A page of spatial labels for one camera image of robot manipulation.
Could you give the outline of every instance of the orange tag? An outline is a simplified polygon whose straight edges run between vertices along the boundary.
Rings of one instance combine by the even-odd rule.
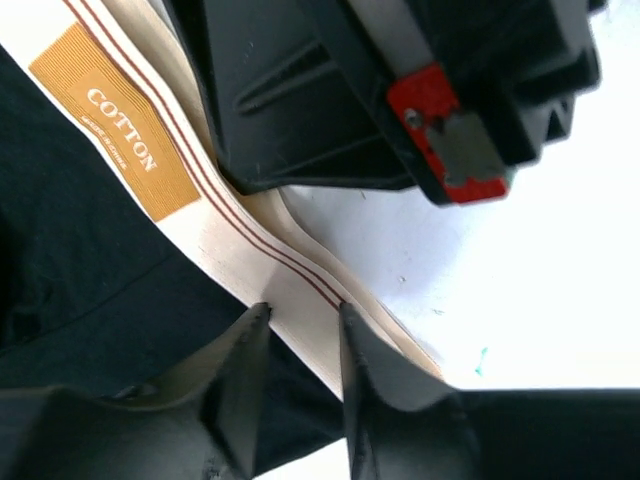
[[[154,222],[200,198],[155,108],[80,24],[29,70],[100,141]]]

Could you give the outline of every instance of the label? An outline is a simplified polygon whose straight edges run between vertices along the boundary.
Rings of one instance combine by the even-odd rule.
[[[80,24],[29,70],[100,141],[154,222],[200,198],[151,102]]]

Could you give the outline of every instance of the brown label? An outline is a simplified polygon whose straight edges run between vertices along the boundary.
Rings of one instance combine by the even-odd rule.
[[[100,141],[154,222],[200,198],[154,107],[81,25],[29,70]]]

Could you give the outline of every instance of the garment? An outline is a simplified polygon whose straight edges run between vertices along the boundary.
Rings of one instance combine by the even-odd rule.
[[[4,50],[0,249],[0,388],[113,394],[244,310],[156,229]],[[341,435],[339,401],[273,336],[257,473]]]

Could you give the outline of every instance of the white surface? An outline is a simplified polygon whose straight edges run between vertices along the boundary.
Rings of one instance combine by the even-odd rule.
[[[293,188],[301,223],[415,335],[501,385],[640,386],[640,2],[593,28],[603,83],[503,202]]]

